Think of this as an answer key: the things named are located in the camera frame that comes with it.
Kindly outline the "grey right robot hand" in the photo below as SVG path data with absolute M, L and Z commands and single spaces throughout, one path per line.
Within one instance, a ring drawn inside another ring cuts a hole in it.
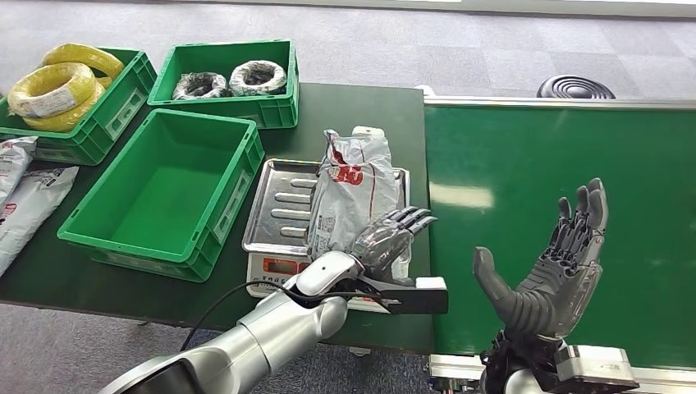
M 565 197 L 558 200 L 548 245 L 516 288 L 497 273 L 488 248 L 474 248 L 474 277 L 507 330 L 562 339 L 586 310 L 603 271 L 599 255 L 608 207 L 602 180 L 580 186 L 576 198 L 575 208 Z

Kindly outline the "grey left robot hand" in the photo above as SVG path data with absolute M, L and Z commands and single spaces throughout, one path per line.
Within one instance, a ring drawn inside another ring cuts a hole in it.
M 395 277 L 392 265 L 410 248 L 414 238 L 437 221 L 427 208 L 407 206 L 385 213 L 371 222 L 351 242 L 347 254 L 364 267 L 364 275 L 379 282 L 413 286 L 408 277 Z

